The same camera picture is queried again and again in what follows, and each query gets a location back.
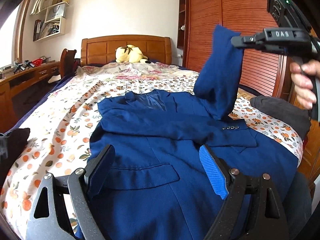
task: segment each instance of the wooden chair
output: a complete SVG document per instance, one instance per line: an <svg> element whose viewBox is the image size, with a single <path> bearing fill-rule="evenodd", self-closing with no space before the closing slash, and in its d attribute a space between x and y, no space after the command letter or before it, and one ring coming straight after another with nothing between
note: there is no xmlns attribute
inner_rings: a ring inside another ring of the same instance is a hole
<svg viewBox="0 0 320 240"><path fill-rule="evenodd" d="M61 78L72 73L75 62L76 50L64 49L61 54L59 73Z"/></svg>

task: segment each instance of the wooden desk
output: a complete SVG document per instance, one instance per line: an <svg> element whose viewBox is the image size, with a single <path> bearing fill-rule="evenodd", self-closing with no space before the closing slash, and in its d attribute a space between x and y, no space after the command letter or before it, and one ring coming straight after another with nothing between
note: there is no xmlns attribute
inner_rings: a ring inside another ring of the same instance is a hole
<svg viewBox="0 0 320 240"><path fill-rule="evenodd" d="M19 72L0 80L0 132L6 132L17 123L12 97L37 82L59 74L60 62L44 63L39 67Z"/></svg>

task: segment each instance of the metal screw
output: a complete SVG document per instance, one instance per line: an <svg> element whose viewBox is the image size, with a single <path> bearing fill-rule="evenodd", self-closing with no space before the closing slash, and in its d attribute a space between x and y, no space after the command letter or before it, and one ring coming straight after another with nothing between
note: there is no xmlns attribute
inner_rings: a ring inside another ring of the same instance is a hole
<svg viewBox="0 0 320 240"><path fill-rule="evenodd" d="M238 175L238 174L239 174L239 170L236 169L236 168L232 168L232 169L231 169L231 174L233 174L233 175Z"/></svg>
<svg viewBox="0 0 320 240"><path fill-rule="evenodd" d="M262 177L266 180L270 179L270 175L268 173L263 173Z"/></svg>
<svg viewBox="0 0 320 240"><path fill-rule="evenodd" d="M43 176L44 179L50 179L52 177L51 173L47 173Z"/></svg>
<svg viewBox="0 0 320 240"><path fill-rule="evenodd" d="M78 169L76 169L75 174L80 175L80 174L82 174L83 172L84 172L84 169L78 168Z"/></svg>

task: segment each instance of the bed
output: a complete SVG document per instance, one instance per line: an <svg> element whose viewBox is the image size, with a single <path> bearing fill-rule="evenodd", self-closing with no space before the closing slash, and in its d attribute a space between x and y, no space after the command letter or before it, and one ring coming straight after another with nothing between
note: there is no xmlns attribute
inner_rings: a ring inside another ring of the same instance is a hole
<svg viewBox="0 0 320 240"><path fill-rule="evenodd" d="M151 64L114 63L115 50L133 44L156 61ZM72 75L74 53L64 52L60 73ZM171 65L171 43L167 37L117 35L82 40L81 66L76 74L52 91L20 125L30 127L28 144L8 171L0 195L0 212L11 228L25 238L26 224L41 179L47 172L54 176L71 174L86 166L91 156L89 139L101 119L97 103L127 91L147 93L153 89L193 94L198 72ZM100 64L103 67L88 66ZM239 90L233 119L245 119L247 126L286 147L299 162L302 140L289 125L251 107L249 93ZM72 204L65 196L73 227L77 225Z"/></svg>

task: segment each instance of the wooden wardrobe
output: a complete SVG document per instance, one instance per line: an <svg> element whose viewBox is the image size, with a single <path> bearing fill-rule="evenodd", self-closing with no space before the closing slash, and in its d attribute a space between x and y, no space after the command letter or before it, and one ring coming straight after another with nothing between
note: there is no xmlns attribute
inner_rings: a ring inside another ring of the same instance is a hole
<svg viewBox="0 0 320 240"><path fill-rule="evenodd" d="M212 32L217 24L242 35L278 27L267 12L267 0L186 0L185 24L183 66L195 71L202 69L212 52ZM240 83L287 100L292 84L289 60L247 49Z"/></svg>

